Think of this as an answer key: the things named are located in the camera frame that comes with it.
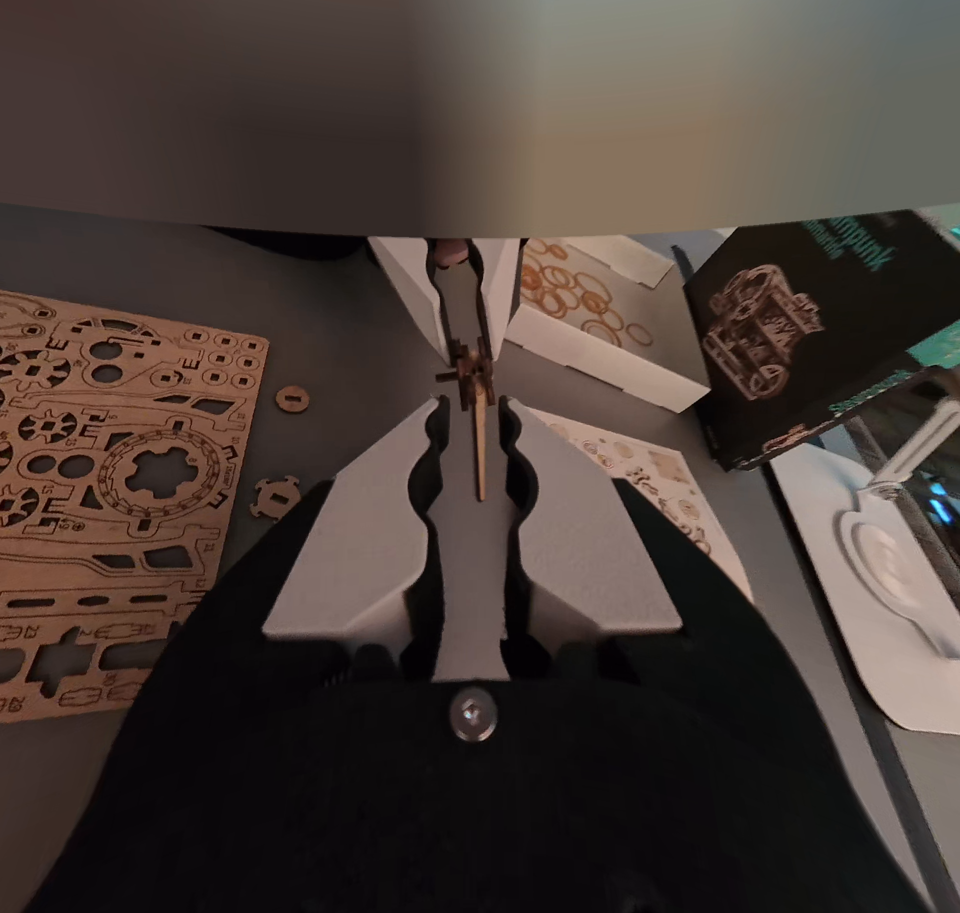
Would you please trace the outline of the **pile of rubber bands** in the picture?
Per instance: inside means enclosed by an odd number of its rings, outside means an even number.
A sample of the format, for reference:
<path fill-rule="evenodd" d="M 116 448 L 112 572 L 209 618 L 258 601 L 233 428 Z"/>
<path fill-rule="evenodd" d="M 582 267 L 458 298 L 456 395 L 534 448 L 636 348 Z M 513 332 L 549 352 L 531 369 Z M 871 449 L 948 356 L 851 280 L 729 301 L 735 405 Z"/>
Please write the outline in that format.
<path fill-rule="evenodd" d="M 526 242 L 519 295 L 523 305 L 620 349 L 655 343 L 651 290 L 558 240 Z"/>

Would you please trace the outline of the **small wooden model assembly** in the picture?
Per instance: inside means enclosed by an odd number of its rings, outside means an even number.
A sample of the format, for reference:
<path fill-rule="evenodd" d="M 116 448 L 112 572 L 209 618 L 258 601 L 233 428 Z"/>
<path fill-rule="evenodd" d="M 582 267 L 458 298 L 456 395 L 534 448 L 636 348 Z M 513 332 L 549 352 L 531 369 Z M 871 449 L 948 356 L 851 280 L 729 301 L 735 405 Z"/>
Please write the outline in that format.
<path fill-rule="evenodd" d="M 479 336 L 475 347 L 455 341 L 453 368 L 436 374 L 438 383 L 455 382 L 461 409 L 469 412 L 473 430 L 474 487 L 476 499 L 487 494 L 486 415 L 495 401 L 494 361 L 489 342 Z"/>

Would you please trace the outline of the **black model kit box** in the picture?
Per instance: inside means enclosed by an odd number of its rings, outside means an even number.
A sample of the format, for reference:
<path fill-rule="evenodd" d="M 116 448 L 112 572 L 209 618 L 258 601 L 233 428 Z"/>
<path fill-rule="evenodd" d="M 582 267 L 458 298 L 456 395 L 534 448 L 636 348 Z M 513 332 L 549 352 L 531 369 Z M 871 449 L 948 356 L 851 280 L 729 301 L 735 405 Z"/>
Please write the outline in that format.
<path fill-rule="evenodd" d="M 740 226 L 684 287 L 712 459 L 750 471 L 958 366 L 958 228 L 927 212 Z"/>

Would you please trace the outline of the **laser-cut wooden parts sheet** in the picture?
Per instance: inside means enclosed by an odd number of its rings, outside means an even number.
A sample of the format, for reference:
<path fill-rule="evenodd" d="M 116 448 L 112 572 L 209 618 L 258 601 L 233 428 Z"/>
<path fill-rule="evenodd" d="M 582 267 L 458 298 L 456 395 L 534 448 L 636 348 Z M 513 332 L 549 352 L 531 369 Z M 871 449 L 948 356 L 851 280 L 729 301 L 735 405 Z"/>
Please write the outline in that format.
<path fill-rule="evenodd" d="M 1 297 L 2 724 L 126 708 L 217 578 L 269 342 Z"/>

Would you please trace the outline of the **printed instruction sheet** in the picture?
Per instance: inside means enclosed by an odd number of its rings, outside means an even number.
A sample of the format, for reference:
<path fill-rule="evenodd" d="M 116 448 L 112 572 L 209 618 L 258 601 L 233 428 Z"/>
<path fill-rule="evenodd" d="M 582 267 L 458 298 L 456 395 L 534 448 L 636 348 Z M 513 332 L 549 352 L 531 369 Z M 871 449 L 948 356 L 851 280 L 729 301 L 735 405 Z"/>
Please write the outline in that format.
<path fill-rule="evenodd" d="M 532 413 L 608 477 L 627 481 L 755 601 L 738 553 L 680 451 L 543 410 Z"/>

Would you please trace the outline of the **white plastic stand base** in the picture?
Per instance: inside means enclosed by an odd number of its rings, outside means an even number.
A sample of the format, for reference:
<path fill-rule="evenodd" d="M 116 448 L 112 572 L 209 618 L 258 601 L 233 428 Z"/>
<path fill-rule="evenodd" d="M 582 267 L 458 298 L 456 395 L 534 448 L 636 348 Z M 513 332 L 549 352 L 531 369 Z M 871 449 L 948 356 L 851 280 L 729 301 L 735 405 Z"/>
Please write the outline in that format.
<path fill-rule="evenodd" d="M 897 505 L 814 445 L 771 468 L 871 698 L 905 730 L 958 736 L 958 610 Z"/>

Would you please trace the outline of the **white cardboard box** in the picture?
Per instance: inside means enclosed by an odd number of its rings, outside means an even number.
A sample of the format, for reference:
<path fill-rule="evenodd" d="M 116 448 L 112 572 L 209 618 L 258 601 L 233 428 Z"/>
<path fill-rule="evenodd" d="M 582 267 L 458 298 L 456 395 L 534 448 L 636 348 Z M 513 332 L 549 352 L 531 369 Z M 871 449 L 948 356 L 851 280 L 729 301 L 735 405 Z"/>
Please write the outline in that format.
<path fill-rule="evenodd" d="M 558 240 L 649 288 L 654 344 L 631 351 L 603 342 L 523 304 L 521 295 L 507 328 L 511 343 L 674 413 L 687 410 L 710 391 L 684 281 L 672 259 L 625 235 L 540 239 Z"/>

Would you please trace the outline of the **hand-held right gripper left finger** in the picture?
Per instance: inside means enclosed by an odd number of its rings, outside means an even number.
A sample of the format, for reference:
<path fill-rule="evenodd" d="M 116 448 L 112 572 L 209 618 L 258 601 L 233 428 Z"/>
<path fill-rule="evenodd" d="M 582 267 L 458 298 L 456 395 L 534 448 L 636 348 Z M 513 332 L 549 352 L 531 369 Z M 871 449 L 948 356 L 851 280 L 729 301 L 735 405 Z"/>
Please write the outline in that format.
<path fill-rule="evenodd" d="M 406 595 L 426 571 L 429 531 L 410 482 L 434 446 L 430 421 L 449 432 L 447 397 L 429 397 L 337 473 L 262 625 L 267 640 L 391 655 L 413 641 Z"/>

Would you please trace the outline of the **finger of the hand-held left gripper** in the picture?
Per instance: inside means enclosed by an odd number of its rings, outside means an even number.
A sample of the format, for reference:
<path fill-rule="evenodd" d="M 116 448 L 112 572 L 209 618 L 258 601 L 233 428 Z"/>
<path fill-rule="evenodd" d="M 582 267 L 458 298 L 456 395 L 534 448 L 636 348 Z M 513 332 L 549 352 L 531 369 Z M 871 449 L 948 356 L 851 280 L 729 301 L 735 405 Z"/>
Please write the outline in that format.
<path fill-rule="evenodd" d="M 495 364 L 519 303 L 522 241 L 472 238 L 467 241 L 467 248 L 468 263 L 476 278 L 475 312 L 481 352 L 490 364 Z"/>
<path fill-rule="evenodd" d="M 445 301 L 432 279 L 433 260 L 423 237 L 369 237 L 376 261 L 417 329 L 446 367 L 455 366 Z"/>

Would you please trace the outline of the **small notched wooden gear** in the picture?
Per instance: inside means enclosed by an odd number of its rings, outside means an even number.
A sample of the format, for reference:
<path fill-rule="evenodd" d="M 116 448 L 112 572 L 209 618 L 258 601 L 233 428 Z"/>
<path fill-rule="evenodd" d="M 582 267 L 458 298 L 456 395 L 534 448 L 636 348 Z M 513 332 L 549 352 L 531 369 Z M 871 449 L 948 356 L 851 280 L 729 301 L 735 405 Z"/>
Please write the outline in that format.
<path fill-rule="evenodd" d="M 286 475 L 282 479 L 262 479 L 255 486 L 256 497 L 249 511 L 256 518 L 283 519 L 301 500 L 299 479 Z"/>

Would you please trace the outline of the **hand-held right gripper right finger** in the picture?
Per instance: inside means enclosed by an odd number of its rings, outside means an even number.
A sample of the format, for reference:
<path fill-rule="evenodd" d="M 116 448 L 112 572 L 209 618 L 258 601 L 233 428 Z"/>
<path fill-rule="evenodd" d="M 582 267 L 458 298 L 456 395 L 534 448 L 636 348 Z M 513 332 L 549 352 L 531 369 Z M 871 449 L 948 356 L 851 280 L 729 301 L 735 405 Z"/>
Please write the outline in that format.
<path fill-rule="evenodd" d="M 502 396 L 498 417 L 514 506 L 504 648 L 556 655 L 570 643 L 679 631 L 614 481 L 518 399 Z"/>

